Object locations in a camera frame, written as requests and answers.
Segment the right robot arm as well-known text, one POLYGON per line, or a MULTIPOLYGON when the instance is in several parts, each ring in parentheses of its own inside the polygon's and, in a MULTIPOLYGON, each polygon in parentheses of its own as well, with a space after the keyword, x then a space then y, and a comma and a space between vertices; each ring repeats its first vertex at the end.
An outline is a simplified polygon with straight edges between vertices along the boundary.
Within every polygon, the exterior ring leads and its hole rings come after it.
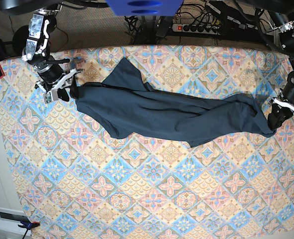
POLYGON ((65 71, 61 65, 70 60, 56 60, 50 55, 49 35, 56 28, 57 12, 57 9, 41 8, 33 14, 28 26, 26 46, 22 50, 22 60, 33 66, 40 77, 35 88, 41 90, 46 104, 79 98, 76 75, 80 70, 73 68, 65 71))

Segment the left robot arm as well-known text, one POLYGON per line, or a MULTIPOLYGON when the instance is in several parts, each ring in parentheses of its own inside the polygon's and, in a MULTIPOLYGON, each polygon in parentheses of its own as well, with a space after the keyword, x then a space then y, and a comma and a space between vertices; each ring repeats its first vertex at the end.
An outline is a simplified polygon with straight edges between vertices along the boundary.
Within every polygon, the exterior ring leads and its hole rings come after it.
POLYGON ((270 11, 269 15, 274 22, 272 30, 276 30, 279 34, 281 48, 278 51, 289 57, 293 68, 288 74, 284 88, 280 89, 278 96, 271 100, 272 111, 268 115, 268 126, 276 130, 294 116, 294 12, 285 15, 270 11))

